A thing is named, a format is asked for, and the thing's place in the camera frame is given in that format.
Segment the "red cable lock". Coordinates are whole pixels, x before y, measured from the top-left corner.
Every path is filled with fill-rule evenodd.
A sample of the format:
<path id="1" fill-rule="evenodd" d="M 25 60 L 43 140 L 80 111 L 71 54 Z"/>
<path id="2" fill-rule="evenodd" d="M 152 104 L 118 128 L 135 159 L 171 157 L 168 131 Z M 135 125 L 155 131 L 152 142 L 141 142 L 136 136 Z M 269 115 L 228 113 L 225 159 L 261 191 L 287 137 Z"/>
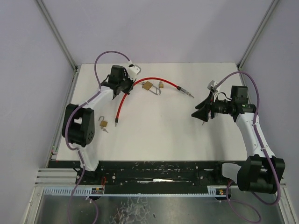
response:
<path id="1" fill-rule="evenodd" d="M 183 94 L 189 96 L 189 97 L 192 97 L 194 98 L 194 96 L 188 92 L 186 89 L 182 88 L 181 86 L 179 85 L 176 85 L 174 84 L 173 82 L 170 82 L 166 79 L 163 79 L 163 78 L 159 78 L 159 77 L 146 77 L 146 78 L 142 78 L 138 81 L 135 81 L 135 83 L 133 84 L 133 86 L 137 85 L 137 84 L 141 84 L 142 86 L 145 85 L 145 88 L 142 87 L 143 89 L 145 89 L 146 91 L 150 91 L 152 92 L 153 94 L 155 95 L 160 95 L 161 94 L 161 87 L 158 86 L 154 86 L 150 81 L 152 80 L 156 80 L 156 81 L 159 81 L 159 83 L 167 83 L 169 85 L 171 85 L 172 87 L 176 88 L 178 91 L 182 92 Z M 118 106 L 118 110 L 117 110 L 117 113 L 116 113 L 116 116 L 115 116 L 115 120 L 114 120 L 114 123 L 115 123 L 115 127 L 117 127 L 117 124 L 119 122 L 119 116 L 120 116 L 120 113 L 121 113 L 121 108 L 123 106 L 123 103 L 126 99 L 126 97 L 128 96 L 128 94 L 125 94 L 123 97 L 122 97 L 122 100 L 120 101 L 120 104 Z"/>

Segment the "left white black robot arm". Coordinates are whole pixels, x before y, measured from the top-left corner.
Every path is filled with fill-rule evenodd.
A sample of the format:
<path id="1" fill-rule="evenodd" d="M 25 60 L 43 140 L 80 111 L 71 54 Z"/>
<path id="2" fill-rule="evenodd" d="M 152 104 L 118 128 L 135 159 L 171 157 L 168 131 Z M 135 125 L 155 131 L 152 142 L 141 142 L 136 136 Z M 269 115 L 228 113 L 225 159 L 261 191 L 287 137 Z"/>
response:
<path id="1" fill-rule="evenodd" d="M 81 168 L 95 171 L 99 165 L 92 141 L 96 134 L 96 113 L 121 92 L 129 94 L 141 68 L 113 65 L 110 74 L 100 83 L 96 92 L 82 104 L 68 104 L 65 109 L 62 136 L 67 147 L 77 152 Z"/>

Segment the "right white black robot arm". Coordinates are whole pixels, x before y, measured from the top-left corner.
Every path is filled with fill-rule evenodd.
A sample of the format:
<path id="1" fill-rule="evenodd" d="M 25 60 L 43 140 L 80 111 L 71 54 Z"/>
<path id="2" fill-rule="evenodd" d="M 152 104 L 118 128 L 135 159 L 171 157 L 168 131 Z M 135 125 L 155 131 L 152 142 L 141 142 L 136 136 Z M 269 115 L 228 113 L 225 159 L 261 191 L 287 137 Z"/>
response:
<path id="1" fill-rule="evenodd" d="M 268 146 L 255 115 L 256 106 L 249 104 L 248 88 L 232 86 L 228 99 L 218 99 L 218 89 L 209 85 L 208 97 L 198 104 L 192 117 L 207 122 L 217 114 L 230 115 L 239 128 L 248 158 L 242 165 L 223 163 L 222 175 L 237 183 L 239 190 L 275 194 L 285 170 L 283 159 Z"/>

